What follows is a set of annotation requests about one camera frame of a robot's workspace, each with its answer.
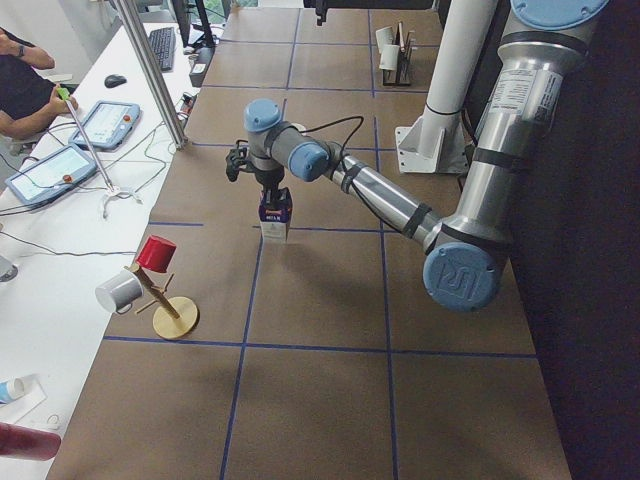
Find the blue milk carton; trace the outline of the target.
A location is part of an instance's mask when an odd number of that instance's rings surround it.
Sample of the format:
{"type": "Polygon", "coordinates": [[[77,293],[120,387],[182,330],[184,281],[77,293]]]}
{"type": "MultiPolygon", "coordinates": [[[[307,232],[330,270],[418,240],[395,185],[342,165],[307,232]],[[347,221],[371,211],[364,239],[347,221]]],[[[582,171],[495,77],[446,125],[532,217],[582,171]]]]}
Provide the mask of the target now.
{"type": "Polygon", "coordinates": [[[265,242],[285,243],[288,238],[289,226],[292,218],[293,201],[288,187],[282,191],[282,205],[280,209],[265,209],[263,192],[259,203],[259,221],[263,240],[265,242]]]}

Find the white HOME ribbed mug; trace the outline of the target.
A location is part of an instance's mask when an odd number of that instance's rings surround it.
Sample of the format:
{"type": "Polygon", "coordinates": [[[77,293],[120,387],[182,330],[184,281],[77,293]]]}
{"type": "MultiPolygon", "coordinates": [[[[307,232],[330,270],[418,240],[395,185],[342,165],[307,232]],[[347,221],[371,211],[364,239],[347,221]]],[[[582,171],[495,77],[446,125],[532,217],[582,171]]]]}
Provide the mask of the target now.
{"type": "Polygon", "coordinates": [[[400,53],[401,49],[399,45],[384,45],[380,53],[379,69],[383,71],[396,71],[400,53]]]}

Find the wooden mug tree stand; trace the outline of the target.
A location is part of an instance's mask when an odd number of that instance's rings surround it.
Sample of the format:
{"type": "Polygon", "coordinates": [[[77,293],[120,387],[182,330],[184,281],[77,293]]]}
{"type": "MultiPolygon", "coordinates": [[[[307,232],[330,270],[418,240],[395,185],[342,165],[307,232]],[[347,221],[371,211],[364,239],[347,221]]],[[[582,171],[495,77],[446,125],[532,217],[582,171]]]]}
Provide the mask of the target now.
{"type": "Polygon", "coordinates": [[[144,310],[158,304],[153,315],[153,329],[158,336],[167,340],[175,340],[183,337],[195,327],[199,319],[199,310],[195,302],[184,296],[166,297],[174,273],[169,274],[163,286],[157,286],[138,263],[133,263],[127,267],[127,270],[153,297],[151,301],[138,308],[135,314],[141,314],[144,310]]]}

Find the far teach pendant tablet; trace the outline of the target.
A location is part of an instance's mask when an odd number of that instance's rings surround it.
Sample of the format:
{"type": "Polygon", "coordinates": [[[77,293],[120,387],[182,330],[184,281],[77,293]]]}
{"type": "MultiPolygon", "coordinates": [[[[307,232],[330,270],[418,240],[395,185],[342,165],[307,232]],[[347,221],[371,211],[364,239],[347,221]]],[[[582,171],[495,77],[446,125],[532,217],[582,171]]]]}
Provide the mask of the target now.
{"type": "Polygon", "coordinates": [[[82,125],[96,150],[113,151],[133,130],[140,114],[138,104],[102,100],[93,106],[82,125]]]}

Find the white ribbed mug left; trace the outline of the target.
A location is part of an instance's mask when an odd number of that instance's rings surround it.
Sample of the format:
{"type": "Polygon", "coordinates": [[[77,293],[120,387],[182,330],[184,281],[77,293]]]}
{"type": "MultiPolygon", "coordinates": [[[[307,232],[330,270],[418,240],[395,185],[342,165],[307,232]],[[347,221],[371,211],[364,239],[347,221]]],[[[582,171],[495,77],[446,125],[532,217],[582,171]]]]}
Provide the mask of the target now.
{"type": "Polygon", "coordinates": [[[379,52],[382,52],[387,45],[394,43],[394,30],[391,26],[386,26],[376,30],[375,36],[379,52]]]}

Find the blue white tube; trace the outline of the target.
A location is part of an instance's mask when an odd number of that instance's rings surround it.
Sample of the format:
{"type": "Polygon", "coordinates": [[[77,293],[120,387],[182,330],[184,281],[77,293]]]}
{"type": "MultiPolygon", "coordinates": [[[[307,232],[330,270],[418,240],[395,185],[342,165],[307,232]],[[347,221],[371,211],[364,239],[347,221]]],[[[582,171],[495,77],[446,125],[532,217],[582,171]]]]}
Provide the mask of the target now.
{"type": "Polygon", "coordinates": [[[0,384],[0,404],[10,404],[25,395],[24,382],[20,378],[3,381],[0,384]]]}

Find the aluminium frame post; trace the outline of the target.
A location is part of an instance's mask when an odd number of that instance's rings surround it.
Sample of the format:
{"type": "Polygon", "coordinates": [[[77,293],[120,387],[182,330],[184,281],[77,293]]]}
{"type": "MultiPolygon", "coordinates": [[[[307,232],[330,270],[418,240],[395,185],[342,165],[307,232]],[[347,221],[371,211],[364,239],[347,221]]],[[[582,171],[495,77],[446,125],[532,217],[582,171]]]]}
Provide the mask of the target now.
{"type": "Polygon", "coordinates": [[[143,23],[138,16],[137,7],[133,1],[128,0],[115,0],[114,4],[174,146],[177,150],[182,150],[187,144],[187,137],[175,111],[157,58],[149,44],[143,23]]]}

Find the black keyboard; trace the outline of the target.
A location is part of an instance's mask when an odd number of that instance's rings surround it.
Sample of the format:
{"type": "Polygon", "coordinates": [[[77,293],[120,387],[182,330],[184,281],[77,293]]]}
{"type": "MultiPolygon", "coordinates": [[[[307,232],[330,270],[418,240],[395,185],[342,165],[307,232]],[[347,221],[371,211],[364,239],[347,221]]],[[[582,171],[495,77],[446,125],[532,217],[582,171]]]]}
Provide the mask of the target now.
{"type": "Polygon", "coordinates": [[[152,30],[148,35],[149,45],[162,72],[171,71],[174,66],[175,31],[172,27],[152,30]]]}

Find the red cup on tree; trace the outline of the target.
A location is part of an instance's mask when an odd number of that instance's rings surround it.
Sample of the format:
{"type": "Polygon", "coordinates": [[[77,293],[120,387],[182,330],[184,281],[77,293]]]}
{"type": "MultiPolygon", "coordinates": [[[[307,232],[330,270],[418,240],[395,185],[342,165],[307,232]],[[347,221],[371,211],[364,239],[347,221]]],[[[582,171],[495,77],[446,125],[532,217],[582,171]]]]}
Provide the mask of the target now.
{"type": "Polygon", "coordinates": [[[163,237],[150,235],[139,252],[136,263],[157,273],[166,273],[177,245],[163,237]]]}

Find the black computer mouse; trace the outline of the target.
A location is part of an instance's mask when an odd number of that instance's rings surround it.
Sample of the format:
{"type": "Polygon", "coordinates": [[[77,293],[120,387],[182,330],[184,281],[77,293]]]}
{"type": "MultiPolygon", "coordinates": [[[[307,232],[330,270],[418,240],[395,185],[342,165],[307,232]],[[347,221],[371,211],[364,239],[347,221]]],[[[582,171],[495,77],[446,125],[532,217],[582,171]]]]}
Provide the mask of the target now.
{"type": "Polygon", "coordinates": [[[123,75],[111,74],[105,77],[104,86],[107,89],[112,89],[117,86],[123,85],[127,82],[127,79],[123,75]]]}

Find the dark red bottle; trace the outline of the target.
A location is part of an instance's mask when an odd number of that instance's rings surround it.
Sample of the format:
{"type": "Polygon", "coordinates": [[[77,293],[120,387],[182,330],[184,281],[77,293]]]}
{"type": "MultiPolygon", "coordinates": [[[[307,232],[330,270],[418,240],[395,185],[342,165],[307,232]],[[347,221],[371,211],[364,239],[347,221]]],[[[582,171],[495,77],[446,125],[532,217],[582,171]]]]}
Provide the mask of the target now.
{"type": "Polygon", "coordinates": [[[60,445],[61,437],[56,433],[1,424],[0,454],[2,456],[46,461],[57,454],[60,445]]]}

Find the person in black shirt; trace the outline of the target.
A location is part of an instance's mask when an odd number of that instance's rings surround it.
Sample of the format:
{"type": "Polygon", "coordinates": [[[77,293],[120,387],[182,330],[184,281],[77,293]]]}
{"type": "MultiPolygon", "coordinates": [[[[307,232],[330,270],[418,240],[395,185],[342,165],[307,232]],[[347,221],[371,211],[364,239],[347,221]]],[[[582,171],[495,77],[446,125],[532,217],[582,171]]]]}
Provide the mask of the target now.
{"type": "Polygon", "coordinates": [[[24,140],[46,130],[60,115],[69,112],[60,98],[59,84],[43,78],[37,70],[55,67],[44,49],[1,30],[1,134],[24,140]]]}

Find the teach pendant tablet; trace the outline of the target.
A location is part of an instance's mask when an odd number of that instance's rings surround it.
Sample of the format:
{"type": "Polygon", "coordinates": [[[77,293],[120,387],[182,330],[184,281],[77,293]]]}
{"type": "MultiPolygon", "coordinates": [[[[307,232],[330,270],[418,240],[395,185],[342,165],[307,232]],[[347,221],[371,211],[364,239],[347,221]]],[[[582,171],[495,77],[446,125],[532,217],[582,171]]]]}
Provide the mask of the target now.
{"type": "Polygon", "coordinates": [[[82,125],[96,150],[113,151],[133,130],[140,114],[138,104],[102,100],[93,106],[82,125]]]}
{"type": "Polygon", "coordinates": [[[5,184],[23,205],[35,205],[57,199],[96,171],[95,161],[86,152],[67,145],[10,176],[5,184]]]}

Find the metal reacher grabber stick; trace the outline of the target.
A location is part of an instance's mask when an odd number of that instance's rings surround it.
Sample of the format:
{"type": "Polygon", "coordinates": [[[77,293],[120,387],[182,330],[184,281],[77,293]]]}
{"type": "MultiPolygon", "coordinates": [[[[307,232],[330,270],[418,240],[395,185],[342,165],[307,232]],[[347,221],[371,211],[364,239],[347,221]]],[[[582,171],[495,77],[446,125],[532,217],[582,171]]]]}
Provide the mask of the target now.
{"type": "Polygon", "coordinates": [[[90,140],[89,135],[86,133],[86,130],[82,124],[82,122],[79,120],[79,117],[77,115],[76,109],[73,106],[73,103],[71,102],[71,95],[68,92],[68,90],[66,88],[60,87],[60,86],[56,86],[54,88],[54,91],[56,93],[56,95],[65,102],[67,109],[69,111],[69,113],[71,114],[80,134],[81,137],[85,140],[86,146],[88,147],[88,151],[92,157],[92,159],[94,160],[97,169],[102,177],[102,179],[104,180],[105,186],[106,186],[106,193],[103,195],[102,199],[101,199],[101,205],[100,205],[100,212],[101,212],[101,216],[104,220],[106,220],[108,218],[108,211],[107,211],[107,204],[109,201],[111,200],[116,200],[118,198],[121,199],[126,199],[126,198],[132,198],[136,203],[138,204],[142,204],[143,200],[140,197],[140,195],[135,192],[132,188],[130,187],[119,187],[116,186],[109,174],[107,173],[105,167],[103,166],[102,161],[100,160],[100,158],[97,155],[97,152],[90,140]]]}

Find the near teach pendant tablet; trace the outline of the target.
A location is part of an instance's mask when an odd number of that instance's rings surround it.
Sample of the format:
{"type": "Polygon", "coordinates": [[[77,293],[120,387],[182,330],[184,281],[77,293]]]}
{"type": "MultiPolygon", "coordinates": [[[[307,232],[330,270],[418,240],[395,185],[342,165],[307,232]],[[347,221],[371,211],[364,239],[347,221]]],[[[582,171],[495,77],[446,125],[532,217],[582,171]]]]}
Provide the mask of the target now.
{"type": "Polygon", "coordinates": [[[67,145],[10,176],[5,184],[23,205],[35,205],[57,199],[96,171],[95,161],[86,152],[67,145]]]}

